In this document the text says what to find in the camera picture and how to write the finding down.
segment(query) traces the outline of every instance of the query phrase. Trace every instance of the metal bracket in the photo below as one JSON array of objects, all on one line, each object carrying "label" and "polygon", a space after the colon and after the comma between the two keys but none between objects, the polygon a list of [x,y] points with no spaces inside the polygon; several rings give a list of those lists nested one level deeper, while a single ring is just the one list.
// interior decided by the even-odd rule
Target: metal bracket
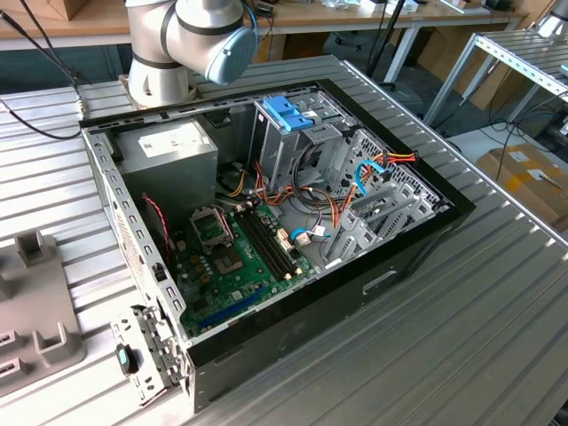
[{"label": "metal bracket", "polygon": [[117,356],[122,371],[136,387],[141,406],[189,376],[189,361],[175,340],[168,337],[173,333],[158,308],[133,306],[111,322],[111,329],[117,348],[121,348]]}]

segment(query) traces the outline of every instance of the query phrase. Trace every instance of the aluminum table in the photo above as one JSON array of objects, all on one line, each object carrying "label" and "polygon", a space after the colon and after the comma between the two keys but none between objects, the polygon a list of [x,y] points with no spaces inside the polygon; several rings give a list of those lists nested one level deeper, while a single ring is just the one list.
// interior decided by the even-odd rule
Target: aluminum table
[{"label": "aluminum table", "polygon": [[464,99],[468,99],[469,95],[483,82],[489,69],[495,63],[500,62],[535,83],[509,117],[510,122],[522,112],[539,88],[568,101],[568,77],[560,72],[560,66],[568,64],[568,36],[551,42],[536,32],[526,29],[474,34],[432,102],[430,110],[424,117],[426,124],[431,125],[438,116],[476,48],[486,51],[489,56],[473,77],[469,88],[463,93]]},{"label": "aluminum table", "polygon": [[[3,424],[545,425],[568,398],[566,243],[355,67],[334,57],[250,67],[206,96],[330,78],[477,204],[411,279],[223,396],[193,419],[170,390],[144,410],[108,321],[140,302],[83,142],[0,114],[0,244],[54,235],[87,356],[0,399]],[[131,110],[122,86],[82,88],[92,115]],[[46,130],[76,128],[70,89],[5,96]]]}]

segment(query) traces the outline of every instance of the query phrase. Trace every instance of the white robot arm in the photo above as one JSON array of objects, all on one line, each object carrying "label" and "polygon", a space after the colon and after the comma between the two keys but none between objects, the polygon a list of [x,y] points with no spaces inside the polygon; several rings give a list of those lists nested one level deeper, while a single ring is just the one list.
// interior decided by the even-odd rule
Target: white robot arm
[{"label": "white robot arm", "polygon": [[157,107],[188,100],[188,68],[228,84],[249,65],[256,34],[239,0],[126,0],[132,37],[130,95]]}]

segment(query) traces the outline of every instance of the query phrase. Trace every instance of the motherboard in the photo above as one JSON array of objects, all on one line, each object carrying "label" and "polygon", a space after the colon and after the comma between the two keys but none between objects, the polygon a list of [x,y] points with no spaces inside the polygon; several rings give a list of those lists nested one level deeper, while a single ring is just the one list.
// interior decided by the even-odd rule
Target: motherboard
[{"label": "motherboard", "polygon": [[173,260],[177,287],[187,304],[181,323],[189,335],[199,335],[315,273],[284,234],[263,203],[227,212],[211,206],[193,214],[188,228],[175,235]]}]

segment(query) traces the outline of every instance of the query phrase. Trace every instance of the metal shelf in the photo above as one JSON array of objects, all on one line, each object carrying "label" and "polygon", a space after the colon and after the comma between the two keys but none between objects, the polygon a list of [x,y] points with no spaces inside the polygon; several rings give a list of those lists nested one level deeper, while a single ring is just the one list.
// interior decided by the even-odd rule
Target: metal shelf
[{"label": "metal shelf", "polygon": [[[439,110],[469,63],[476,47],[486,51],[491,56],[485,61],[469,88],[464,92],[465,99],[480,84],[489,68],[497,60],[529,78],[546,91],[568,101],[568,77],[560,72],[560,66],[568,64],[568,36],[562,40],[551,42],[527,29],[474,34],[432,102],[424,117],[426,124],[431,125],[438,116]],[[523,100],[520,108],[517,109],[517,114],[530,98]]]}]

